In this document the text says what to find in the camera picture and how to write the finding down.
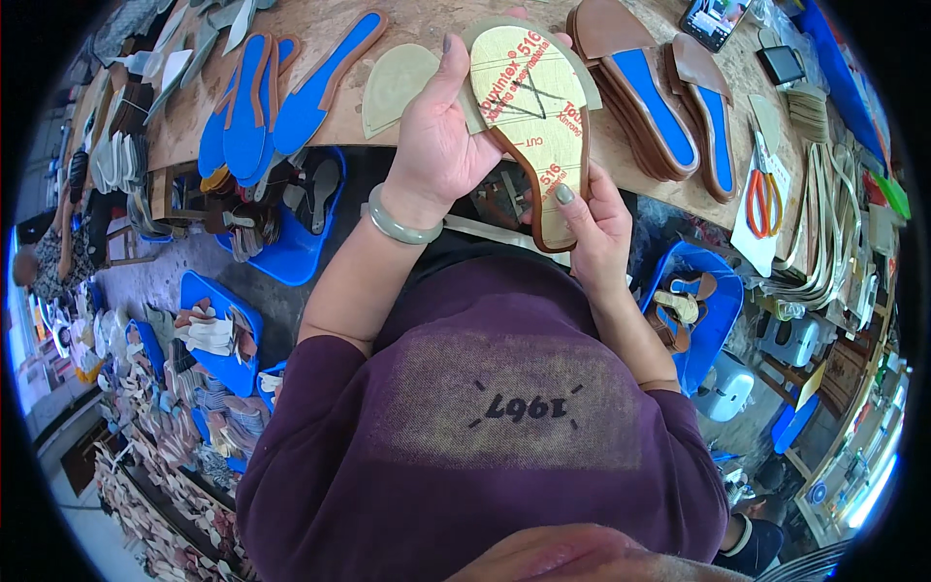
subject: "fingernail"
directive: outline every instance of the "fingernail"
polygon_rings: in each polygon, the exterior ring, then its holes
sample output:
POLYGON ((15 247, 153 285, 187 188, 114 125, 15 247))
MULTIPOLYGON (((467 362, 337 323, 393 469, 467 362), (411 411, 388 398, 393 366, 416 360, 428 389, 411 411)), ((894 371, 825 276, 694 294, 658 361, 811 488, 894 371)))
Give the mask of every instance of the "fingernail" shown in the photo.
POLYGON ((573 189, 564 183, 556 186, 556 191, 554 194, 556 195, 556 199, 560 202, 560 204, 569 204, 575 198, 573 189))

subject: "blue foam insole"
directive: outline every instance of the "blue foam insole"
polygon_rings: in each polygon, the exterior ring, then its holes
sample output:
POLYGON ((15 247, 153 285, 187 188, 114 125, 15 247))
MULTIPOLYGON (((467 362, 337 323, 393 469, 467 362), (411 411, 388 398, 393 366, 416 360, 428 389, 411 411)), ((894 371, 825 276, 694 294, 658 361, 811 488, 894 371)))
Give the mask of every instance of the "blue foam insole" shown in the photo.
POLYGON ((625 50, 611 55, 611 58, 653 114, 656 126, 676 161, 683 166, 690 165, 695 160, 695 151, 685 135, 685 130, 672 116, 666 102, 656 91, 643 51, 639 48, 625 50))
POLYGON ((323 99, 323 92, 330 82, 330 77, 350 52, 358 47, 369 34, 381 23, 382 17, 376 13, 366 15, 360 20, 333 54, 311 75, 296 93, 289 93, 281 104, 274 135, 276 149, 290 156, 298 151, 319 129, 327 112, 318 107, 323 99))
MULTIPOLYGON (((224 97, 233 90, 237 73, 238 71, 234 69, 233 74, 230 76, 230 84, 223 93, 224 97)), ((229 107, 227 104, 218 114, 211 112, 210 117, 207 119, 207 125, 204 126, 204 131, 200 134, 197 171, 200 173, 201 178, 208 178, 210 174, 226 163, 226 158, 223 157, 223 125, 226 123, 226 112, 229 107)))
POLYGON ((226 158, 226 167, 237 178, 247 178, 255 172, 265 144, 266 128, 264 124, 255 126, 251 97, 251 85, 255 70, 260 65, 264 45, 264 36, 258 35, 253 36, 243 47, 245 54, 239 73, 233 119, 229 129, 223 131, 223 157, 226 158))
POLYGON ((711 123, 714 131, 714 169, 718 174, 718 184, 724 192, 730 192, 734 187, 734 177, 731 175, 731 158, 727 155, 727 132, 724 130, 724 100, 721 95, 710 89, 698 87, 705 106, 711 112, 711 123))
MULTIPOLYGON (((278 43, 278 64, 284 62, 284 60, 291 54, 294 50, 294 41, 290 39, 282 40, 278 43)), ((271 122, 271 117, 269 116, 271 112, 269 111, 269 98, 268 98, 268 76, 271 74, 271 62, 265 65, 265 72, 262 75, 262 88, 259 89, 259 99, 262 101, 262 112, 265 116, 265 125, 268 127, 271 122)), ((238 178, 236 181, 240 186, 248 188, 254 184, 259 183, 259 180, 265 175, 265 171, 268 169, 268 165, 272 162, 272 154, 275 153, 275 145, 272 142, 272 132, 267 131, 265 135, 265 141, 262 145, 262 155, 259 158, 259 167, 255 169, 250 176, 246 178, 238 178)))

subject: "scissors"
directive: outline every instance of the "scissors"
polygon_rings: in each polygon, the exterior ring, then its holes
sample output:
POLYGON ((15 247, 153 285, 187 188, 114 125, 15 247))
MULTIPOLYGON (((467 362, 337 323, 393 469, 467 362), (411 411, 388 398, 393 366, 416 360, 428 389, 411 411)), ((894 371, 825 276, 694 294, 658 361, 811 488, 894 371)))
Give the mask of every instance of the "scissors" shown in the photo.
POLYGON ((753 126, 753 155, 756 157, 756 168, 750 174, 750 187, 747 191, 747 223, 756 238, 775 237, 782 228, 782 195, 779 194, 776 178, 769 171, 769 152, 766 150, 762 132, 757 128, 755 120, 750 121, 753 126), (775 224, 770 210, 775 211, 775 224), (757 224, 757 214, 760 215, 760 224, 757 224))

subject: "printed patch on shirt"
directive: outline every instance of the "printed patch on shirt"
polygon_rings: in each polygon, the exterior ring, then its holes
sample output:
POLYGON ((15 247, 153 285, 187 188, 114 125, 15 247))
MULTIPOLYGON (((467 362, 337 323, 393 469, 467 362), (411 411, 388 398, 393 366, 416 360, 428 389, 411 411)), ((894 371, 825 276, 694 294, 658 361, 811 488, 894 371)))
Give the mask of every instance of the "printed patch on shirt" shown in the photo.
POLYGON ((604 345, 421 329, 371 403, 370 453, 443 468, 637 469, 640 407, 604 345))

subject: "smartphone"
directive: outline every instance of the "smartphone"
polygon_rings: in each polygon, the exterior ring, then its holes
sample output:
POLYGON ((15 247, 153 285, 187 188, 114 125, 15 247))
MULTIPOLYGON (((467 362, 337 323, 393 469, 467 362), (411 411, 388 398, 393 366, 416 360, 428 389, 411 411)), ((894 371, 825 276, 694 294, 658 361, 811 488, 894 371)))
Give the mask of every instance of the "smartphone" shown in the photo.
POLYGON ((744 19, 753 0, 694 0, 682 15, 679 26, 711 52, 718 52, 737 24, 744 19))

